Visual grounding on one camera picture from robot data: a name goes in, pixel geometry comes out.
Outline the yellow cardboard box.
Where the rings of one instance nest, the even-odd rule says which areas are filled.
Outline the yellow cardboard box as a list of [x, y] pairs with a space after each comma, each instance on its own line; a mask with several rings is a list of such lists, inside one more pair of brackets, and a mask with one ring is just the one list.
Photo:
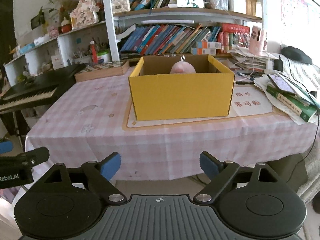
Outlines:
[[138, 120], [229, 112], [235, 74], [211, 55], [187, 55], [194, 74], [170, 74], [179, 56], [141, 57], [129, 76]]

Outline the wooden chess board box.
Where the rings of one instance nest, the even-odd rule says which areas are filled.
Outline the wooden chess board box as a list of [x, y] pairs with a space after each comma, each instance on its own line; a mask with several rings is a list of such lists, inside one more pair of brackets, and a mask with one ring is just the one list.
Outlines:
[[129, 61], [118, 61], [87, 65], [83, 70], [75, 74], [76, 82], [101, 79], [105, 77], [124, 75], [130, 67]]

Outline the black mouse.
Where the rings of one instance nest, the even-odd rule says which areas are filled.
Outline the black mouse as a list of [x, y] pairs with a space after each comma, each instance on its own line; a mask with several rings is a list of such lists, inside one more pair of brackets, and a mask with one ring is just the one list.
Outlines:
[[312, 58], [306, 55], [302, 50], [293, 46], [287, 46], [281, 49], [281, 54], [293, 61], [298, 61], [303, 64], [313, 64]]

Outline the floral house ornament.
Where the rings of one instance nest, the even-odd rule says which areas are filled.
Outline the floral house ornament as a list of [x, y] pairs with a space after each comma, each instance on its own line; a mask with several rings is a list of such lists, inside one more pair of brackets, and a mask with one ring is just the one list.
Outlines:
[[77, 7], [69, 14], [72, 29], [80, 29], [98, 23], [99, 10], [94, 0], [79, 0]]

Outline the pink checkered tablecloth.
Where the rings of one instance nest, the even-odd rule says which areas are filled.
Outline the pink checkered tablecloth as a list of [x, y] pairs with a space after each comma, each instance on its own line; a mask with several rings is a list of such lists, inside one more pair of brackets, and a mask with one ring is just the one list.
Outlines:
[[240, 165], [303, 153], [315, 123], [295, 123], [254, 86], [235, 86], [230, 115], [217, 119], [137, 121], [128, 75], [75, 84], [27, 134], [26, 150], [46, 147], [48, 165], [78, 167], [121, 156], [117, 180], [173, 180], [200, 173], [209, 152]]

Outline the smartphone on books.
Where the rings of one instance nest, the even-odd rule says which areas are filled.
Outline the smartphone on books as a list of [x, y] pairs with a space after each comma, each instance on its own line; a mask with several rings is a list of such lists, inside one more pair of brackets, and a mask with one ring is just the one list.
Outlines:
[[276, 87], [276, 89], [290, 95], [295, 95], [295, 91], [291, 86], [279, 75], [277, 74], [268, 74], [267, 77], [271, 83]]

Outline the black Yamaha keyboard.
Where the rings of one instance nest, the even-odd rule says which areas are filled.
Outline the black Yamaha keyboard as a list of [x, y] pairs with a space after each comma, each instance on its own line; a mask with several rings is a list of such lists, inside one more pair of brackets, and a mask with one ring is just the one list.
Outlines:
[[53, 104], [76, 83], [75, 74], [85, 66], [80, 63], [50, 70], [14, 85], [1, 98], [1, 114]]

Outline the green thick book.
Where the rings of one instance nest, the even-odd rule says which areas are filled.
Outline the green thick book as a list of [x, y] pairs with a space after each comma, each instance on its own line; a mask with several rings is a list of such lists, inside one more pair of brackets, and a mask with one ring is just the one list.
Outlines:
[[266, 91], [274, 96], [277, 100], [283, 103], [286, 107], [292, 110], [296, 115], [302, 118], [305, 122], [309, 122], [310, 119], [317, 113], [317, 107], [314, 105], [306, 106], [299, 100], [290, 95], [284, 95], [278, 92], [275, 88], [268, 85]]

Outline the pink plush toy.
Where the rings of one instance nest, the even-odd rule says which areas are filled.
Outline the pink plush toy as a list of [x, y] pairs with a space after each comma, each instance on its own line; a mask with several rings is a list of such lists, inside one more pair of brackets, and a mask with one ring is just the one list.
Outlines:
[[170, 74], [194, 74], [194, 73], [196, 73], [195, 68], [190, 63], [185, 61], [176, 62], [170, 71]]

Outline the white pearl handbag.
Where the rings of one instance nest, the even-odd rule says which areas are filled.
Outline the white pearl handbag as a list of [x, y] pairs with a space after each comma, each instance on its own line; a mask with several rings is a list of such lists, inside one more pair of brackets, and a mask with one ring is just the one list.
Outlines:
[[130, 0], [111, 0], [113, 14], [131, 11]]

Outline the red glue bottle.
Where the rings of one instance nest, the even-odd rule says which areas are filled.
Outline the red glue bottle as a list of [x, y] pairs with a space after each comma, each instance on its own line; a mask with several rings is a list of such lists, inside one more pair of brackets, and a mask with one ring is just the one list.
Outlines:
[[97, 64], [98, 63], [98, 57], [97, 57], [97, 50], [96, 50], [94, 41], [90, 42], [90, 47], [91, 47], [91, 53], [92, 53], [92, 61], [93, 61], [93, 63]]

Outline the white bookshelf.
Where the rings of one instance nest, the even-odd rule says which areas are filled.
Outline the white bookshelf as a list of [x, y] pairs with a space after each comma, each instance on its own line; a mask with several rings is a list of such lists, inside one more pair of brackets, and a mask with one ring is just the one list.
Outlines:
[[[110, 45], [110, 59], [120, 59], [117, 45], [120, 39], [116, 37], [116, 29], [124, 30], [133, 24], [177, 23], [178, 21], [193, 21], [194, 23], [226, 22], [242, 24], [244, 22], [261, 23], [260, 17], [241, 14], [239, 12], [206, 9], [206, 8], [163, 8], [144, 9], [140, 11], [122, 12], [112, 14], [110, 0], [103, 0], [107, 12], [106, 19], [85, 27], [76, 28], [61, 34], [36, 46], [19, 57], [5, 64], [7, 80], [11, 86], [18, 83], [18, 76], [26, 67], [29, 73], [36, 75], [41, 70], [44, 61], [49, 61], [52, 56], [59, 55], [63, 66], [70, 65], [73, 53], [78, 48], [86, 48], [94, 38], [96, 41], [106, 41]], [[16, 30], [22, 29], [31, 16], [45, 9], [49, 0], [13, 0], [14, 26]]]

